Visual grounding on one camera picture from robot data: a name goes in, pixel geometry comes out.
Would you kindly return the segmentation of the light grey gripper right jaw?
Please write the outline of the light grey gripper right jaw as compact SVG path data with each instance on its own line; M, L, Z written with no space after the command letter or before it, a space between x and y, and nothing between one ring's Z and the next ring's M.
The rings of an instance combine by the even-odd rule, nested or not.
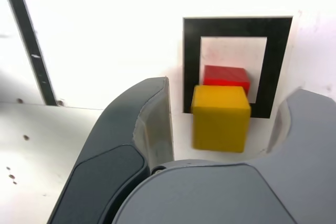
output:
M335 223L335 102L297 90L286 140L239 164L172 167L141 183L114 223Z

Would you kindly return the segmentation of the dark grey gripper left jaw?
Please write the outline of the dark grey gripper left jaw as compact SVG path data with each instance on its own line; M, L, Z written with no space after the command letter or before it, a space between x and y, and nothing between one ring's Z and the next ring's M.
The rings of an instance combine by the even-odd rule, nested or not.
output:
M99 116L49 223L112 223L152 169L173 159L169 80L148 78L119 95Z

